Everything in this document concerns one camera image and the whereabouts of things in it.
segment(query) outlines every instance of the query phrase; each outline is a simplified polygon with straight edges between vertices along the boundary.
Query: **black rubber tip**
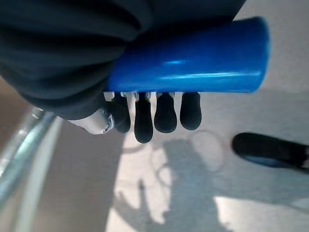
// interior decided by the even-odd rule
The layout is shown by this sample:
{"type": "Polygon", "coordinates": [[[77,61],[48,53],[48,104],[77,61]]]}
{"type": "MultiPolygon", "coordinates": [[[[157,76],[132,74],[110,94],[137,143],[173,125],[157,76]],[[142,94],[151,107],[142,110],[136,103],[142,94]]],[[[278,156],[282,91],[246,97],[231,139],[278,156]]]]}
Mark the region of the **black rubber tip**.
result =
{"type": "Polygon", "coordinates": [[[202,121],[199,93],[184,93],[180,109],[180,122],[184,128],[193,131],[202,121]]]}
{"type": "Polygon", "coordinates": [[[134,124],[135,138],[141,144],[149,142],[154,133],[151,119],[150,102],[146,100],[145,94],[139,94],[139,100],[135,103],[136,115],[134,124]]]}
{"type": "Polygon", "coordinates": [[[108,112],[112,114],[112,117],[114,118],[115,127],[118,125],[121,125],[125,120],[125,109],[112,101],[106,102],[108,107],[108,112]]]}
{"type": "Polygon", "coordinates": [[[156,101],[154,127],[161,133],[171,133],[177,127],[174,99],[169,93],[162,93],[156,101]]]}
{"type": "Polygon", "coordinates": [[[131,127],[131,119],[126,98],[122,97],[120,93],[115,93],[115,97],[112,99],[112,102],[121,105],[124,109],[124,121],[118,125],[115,125],[115,127],[119,132],[127,133],[131,127]]]}

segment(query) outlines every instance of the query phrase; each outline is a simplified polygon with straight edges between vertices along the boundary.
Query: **shoe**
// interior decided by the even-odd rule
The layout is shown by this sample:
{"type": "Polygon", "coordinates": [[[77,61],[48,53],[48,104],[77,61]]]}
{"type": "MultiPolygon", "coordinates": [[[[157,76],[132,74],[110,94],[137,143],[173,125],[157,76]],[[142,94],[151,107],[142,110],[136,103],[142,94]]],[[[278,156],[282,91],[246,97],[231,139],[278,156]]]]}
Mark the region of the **shoe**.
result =
{"type": "Polygon", "coordinates": [[[237,134],[232,148],[241,158],[273,168],[309,170],[309,146],[255,133],[237,134]]]}

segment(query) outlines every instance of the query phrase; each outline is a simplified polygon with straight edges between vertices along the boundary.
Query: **floor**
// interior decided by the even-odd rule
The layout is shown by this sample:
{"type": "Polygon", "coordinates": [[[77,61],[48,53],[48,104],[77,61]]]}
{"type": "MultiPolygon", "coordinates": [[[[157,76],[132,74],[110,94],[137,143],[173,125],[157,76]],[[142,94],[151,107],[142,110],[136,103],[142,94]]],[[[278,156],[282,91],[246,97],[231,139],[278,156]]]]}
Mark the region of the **floor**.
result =
{"type": "MultiPolygon", "coordinates": [[[[261,15],[270,27],[267,76],[254,94],[202,93],[197,131],[179,123],[140,145],[133,131],[93,136],[65,123],[33,231],[307,232],[308,175],[245,162],[230,141],[250,131],[309,144],[308,9],[307,0],[247,0],[237,19],[261,15]]],[[[11,93],[1,89],[20,115],[26,104],[11,93]]],[[[18,197],[0,214],[2,232],[18,197]]]]}

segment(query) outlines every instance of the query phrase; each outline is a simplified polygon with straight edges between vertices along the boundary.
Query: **black cloth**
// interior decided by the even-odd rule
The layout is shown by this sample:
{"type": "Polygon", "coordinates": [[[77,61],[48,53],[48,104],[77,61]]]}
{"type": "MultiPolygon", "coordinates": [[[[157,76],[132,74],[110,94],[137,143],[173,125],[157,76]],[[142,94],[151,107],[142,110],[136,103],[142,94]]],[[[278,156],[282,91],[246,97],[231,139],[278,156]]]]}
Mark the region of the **black cloth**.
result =
{"type": "Polygon", "coordinates": [[[243,2],[3,1],[0,75],[30,103],[64,119],[81,119],[102,107],[113,62],[138,35],[165,23],[231,18],[243,2]]]}

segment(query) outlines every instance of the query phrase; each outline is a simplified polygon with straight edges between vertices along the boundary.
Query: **blue plastic tube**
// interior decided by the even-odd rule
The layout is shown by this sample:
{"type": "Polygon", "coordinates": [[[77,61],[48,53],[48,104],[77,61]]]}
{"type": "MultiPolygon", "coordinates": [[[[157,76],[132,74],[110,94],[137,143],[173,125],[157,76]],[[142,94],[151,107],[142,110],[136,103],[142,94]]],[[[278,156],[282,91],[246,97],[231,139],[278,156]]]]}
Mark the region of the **blue plastic tube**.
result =
{"type": "Polygon", "coordinates": [[[255,17],[134,47],[116,63],[115,92],[254,92],[266,73],[269,34],[255,17]]]}

